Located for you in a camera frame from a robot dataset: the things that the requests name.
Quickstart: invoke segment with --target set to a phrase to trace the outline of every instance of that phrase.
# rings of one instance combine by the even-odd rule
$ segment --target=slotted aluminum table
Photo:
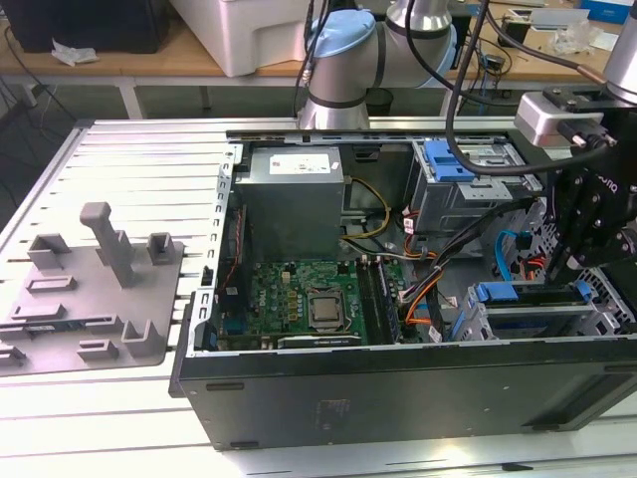
[[[511,119],[458,119],[458,128]],[[377,128],[442,129],[441,119],[384,119]],[[0,235],[0,314],[31,264],[38,233],[91,244],[86,201],[108,201],[131,242],[169,231],[184,242],[169,345],[197,286],[227,129],[289,129],[289,119],[98,121],[77,127]],[[188,401],[170,398],[174,352],[159,366],[0,378],[3,476],[637,476],[637,397],[573,433],[216,452]],[[435,413],[423,403],[422,424]]]

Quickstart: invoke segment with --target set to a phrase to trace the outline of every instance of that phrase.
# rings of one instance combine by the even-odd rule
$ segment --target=white box
[[[228,77],[305,57],[308,0],[170,1]]]

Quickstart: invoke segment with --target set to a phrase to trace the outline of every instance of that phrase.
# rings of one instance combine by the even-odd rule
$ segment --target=motherboard
[[[394,343],[394,301],[404,289],[397,261],[257,263],[247,317],[226,317],[221,335],[272,337],[271,343],[303,335],[354,336],[361,345]],[[262,340],[261,348],[268,344]]]

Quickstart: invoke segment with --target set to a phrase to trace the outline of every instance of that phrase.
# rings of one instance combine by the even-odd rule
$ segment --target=wooden table
[[[557,5],[558,0],[549,3]],[[510,5],[493,4],[491,11],[494,17],[502,17]],[[7,23],[0,24],[2,29]],[[607,32],[619,33],[618,25],[598,24]],[[529,31],[526,45],[546,48],[549,33]],[[490,26],[485,26],[483,38],[495,41],[497,36]],[[168,38],[160,51],[153,55],[132,55],[127,53],[100,53],[96,63],[69,67],[51,55],[25,54],[17,41],[12,45],[19,52],[25,65],[47,85],[107,85],[119,88],[124,105],[131,119],[144,118],[143,107],[136,94],[140,86],[196,86],[201,87],[204,104],[209,106],[207,87],[220,86],[292,86],[299,71],[299,62],[284,62],[257,70],[254,75],[228,78],[219,65],[210,57],[192,32],[181,22],[175,22]],[[485,44],[485,53],[502,55],[498,49]],[[537,90],[547,84],[575,84],[585,80],[572,70],[549,64],[527,54],[509,49],[513,58],[510,71],[500,82],[500,88],[508,90]],[[570,58],[589,64],[602,71],[609,53],[595,49],[594,55],[571,55]],[[468,72],[471,81],[477,73],[477,64]],[[7,83],[22,86],[32,85],[33,79],[25,73],[20,64],[13,58],[9,48],[0,37],[0,75]],[[456,78],[457,72],[449,72],[450,80]]]

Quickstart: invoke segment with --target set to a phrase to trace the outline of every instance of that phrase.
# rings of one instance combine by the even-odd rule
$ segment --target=crumpled paper
[[[76,64],[92,63],[98,61],[98,55],[94,48],[71,48],[53,40],[54,50],[51,55],[56,57],[62,63],[74,67]]]
[[[572,53],[593,53],[590,43],[603,30],[593,27],[588,20],[572,23],[565,30],[557,30],[548,40],[550,49],[557,55],[570,55]]]

